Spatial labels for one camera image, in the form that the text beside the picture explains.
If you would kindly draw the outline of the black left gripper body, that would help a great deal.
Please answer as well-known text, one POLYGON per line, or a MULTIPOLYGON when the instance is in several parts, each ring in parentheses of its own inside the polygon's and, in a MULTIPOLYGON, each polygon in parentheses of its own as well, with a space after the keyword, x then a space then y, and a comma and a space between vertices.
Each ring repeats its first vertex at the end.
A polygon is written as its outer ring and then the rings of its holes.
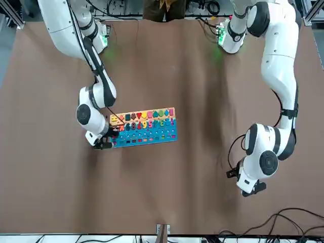
POLYGON ((227 178, 236 177, 237 179, 239 179, 240 178, 239 167, 235 167, 235 168, 227 171, 226 176, 227 176, 227 178))

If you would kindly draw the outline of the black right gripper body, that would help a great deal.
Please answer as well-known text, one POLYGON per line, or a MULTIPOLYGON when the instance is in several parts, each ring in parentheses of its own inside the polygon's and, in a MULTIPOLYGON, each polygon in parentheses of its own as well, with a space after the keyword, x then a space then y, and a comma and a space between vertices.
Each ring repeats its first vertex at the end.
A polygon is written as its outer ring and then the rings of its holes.
POLYGON ((119 136, 119 126, 114 127, 114 126, 109 126, 107 128, 107 131, 105 133, 106 138, 116 138, 119 136))

